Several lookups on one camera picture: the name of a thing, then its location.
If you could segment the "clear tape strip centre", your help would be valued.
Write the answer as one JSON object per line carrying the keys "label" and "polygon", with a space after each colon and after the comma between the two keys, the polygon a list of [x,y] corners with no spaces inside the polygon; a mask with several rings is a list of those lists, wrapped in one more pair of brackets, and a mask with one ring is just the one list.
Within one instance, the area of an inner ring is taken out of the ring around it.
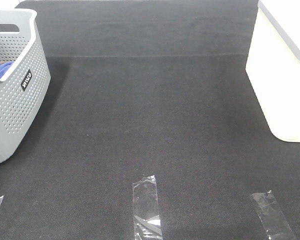
{"label": "clear tape strip centre", "polygon": [[134,238],[162,240],[157,183],[154,175],[132,184]]}

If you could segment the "grey perforated laundry basket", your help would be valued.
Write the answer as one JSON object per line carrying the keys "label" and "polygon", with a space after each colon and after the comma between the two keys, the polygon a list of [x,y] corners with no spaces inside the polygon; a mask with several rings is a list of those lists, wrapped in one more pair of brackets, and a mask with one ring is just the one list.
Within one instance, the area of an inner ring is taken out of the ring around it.
{"label": "grey perforated laundry basket", "polygon": [[10,158],[26,135],[47,93],[51,74],[36,24],[37,12],[14,8],[0,10],[0,25],[17,31],[0,31],[0,163]]}

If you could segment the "clear tape strip right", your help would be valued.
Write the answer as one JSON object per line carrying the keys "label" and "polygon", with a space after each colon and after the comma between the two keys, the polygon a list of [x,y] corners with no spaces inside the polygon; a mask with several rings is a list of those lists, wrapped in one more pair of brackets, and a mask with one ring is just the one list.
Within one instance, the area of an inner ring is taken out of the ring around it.
{"label": "clear tape strip right", "polygon": [[268,240],[297,239],[271,190],[249,197]]}

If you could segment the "white plastic storage bin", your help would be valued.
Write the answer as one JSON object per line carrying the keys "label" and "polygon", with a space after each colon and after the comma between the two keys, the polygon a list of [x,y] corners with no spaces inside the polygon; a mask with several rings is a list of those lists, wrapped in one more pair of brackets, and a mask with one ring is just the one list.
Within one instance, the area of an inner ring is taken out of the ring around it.
{"label": "white plastic storage bin", "polygon": [[300,0],[260,0],[246,67],[271,133],[300,143]]}

